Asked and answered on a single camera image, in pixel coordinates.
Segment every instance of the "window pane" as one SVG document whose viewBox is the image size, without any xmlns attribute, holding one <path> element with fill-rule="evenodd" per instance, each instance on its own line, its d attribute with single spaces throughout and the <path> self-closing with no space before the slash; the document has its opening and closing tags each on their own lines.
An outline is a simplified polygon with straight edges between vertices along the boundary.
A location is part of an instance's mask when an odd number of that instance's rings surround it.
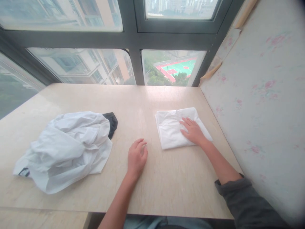
<svg viewBox="0 0 305 229">
<path fill-rule="evenodd" d="M 145 85 L 192 86 L 206 51 L 142 50 Z"/>
<path fill-rule="evenodd" d="M 0 53 L 0 119 L 45 86 Z"/>
<path fill-rule="evenodd" d="M 210 20 L 219 0 L 145 0 L 147 19 Z"/>
<path fill-rule="evenodd" d="M 28 48 L 63 83 L 136 85 L 121 49 Z"/>
<path fill-rule="evenodd" d="M 123 31 L 117 0 L 0 0 L 0 24 L 9 30 Z"/>
</svg>

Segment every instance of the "floral wallpaper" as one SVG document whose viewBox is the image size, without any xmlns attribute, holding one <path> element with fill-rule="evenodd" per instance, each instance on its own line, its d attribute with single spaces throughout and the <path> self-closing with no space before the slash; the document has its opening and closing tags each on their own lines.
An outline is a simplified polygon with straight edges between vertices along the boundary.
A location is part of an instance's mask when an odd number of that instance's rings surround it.
<svg viewBox="0 0 305 229">
<path fill-rule="evenodd" d="M 259 1 L 201 89 L 244 174 L 290 224 L 305 204 L 305 18 L 297 0 Z"/>
</svg>

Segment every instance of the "shirt sleeve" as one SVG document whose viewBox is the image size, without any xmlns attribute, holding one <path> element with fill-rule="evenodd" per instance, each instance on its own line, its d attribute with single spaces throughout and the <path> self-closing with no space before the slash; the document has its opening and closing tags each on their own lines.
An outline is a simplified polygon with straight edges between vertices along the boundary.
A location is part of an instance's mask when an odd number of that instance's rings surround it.
<svg viewBox="0 0 305 229">
<path fill-rule="evenodd" d="M 235 219 L 237 229 L 241 228 L 289 228 L 273 207 L 244 178 L 215 186 L 222 195 Z"/>
</svg>

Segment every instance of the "beige table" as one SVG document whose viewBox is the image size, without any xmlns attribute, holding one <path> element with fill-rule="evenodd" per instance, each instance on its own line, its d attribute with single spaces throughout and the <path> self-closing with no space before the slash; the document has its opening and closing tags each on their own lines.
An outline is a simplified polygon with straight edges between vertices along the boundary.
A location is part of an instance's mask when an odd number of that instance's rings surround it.
<svg viewBox="0 0 305 229">
<path fill-rule="evenodd" d="M 1 209 L 1 229 L 86 229 L 87 212 L 62 212 L 33 209 Z"/>
<path fill-rule="evenodd" d="M 148 161 L 133 193 L 129 213 L 232 219 L 217 193 L 216 174 L 198 146 L 162 150 L 157 110 L 195 107 L 215 146 L 241 169 L 198 87 L 53 84 L 0 120 L 0 207 L 105 212 L 127 170 L 127 152 L 138 138 L 148 142 Z M 12 175 L 15 162 L 58 114 L 114 112 L 118 128 L 101 174 L 89 175 L 47 195 L 34 182 Z"/>
</svg>

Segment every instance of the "folded white shirt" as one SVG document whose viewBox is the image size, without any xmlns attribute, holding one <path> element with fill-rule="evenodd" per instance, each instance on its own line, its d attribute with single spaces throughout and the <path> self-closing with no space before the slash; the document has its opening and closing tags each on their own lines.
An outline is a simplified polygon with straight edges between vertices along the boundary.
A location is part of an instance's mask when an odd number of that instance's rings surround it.
<svg viewBox="0 0 305 229">
<path fill-rule="evenodd" d="M 195 145 L 191 141 L 187 140 L 180 131 L 181 129 L 187 131 L 187 129 L 179 122 L 183 121 L 182 117 L 190 118 L 191 120 L 196 121 L 204 136 L 209 141 L 213 141 L 206 127 L 199 119 L 197 110 L 195 108 L 186 108 L 172 111 L 157 111 L 155 117 L 162 149 Z"/>
<path fill-rule="evenodd" d="M 112 148 L 109 130 L 109 121 L 102 114 L 58 115 L 16 162 L 13 174 L 32 178 L 47 194 L 59 192 L 102 171 Z"/>
</svg>

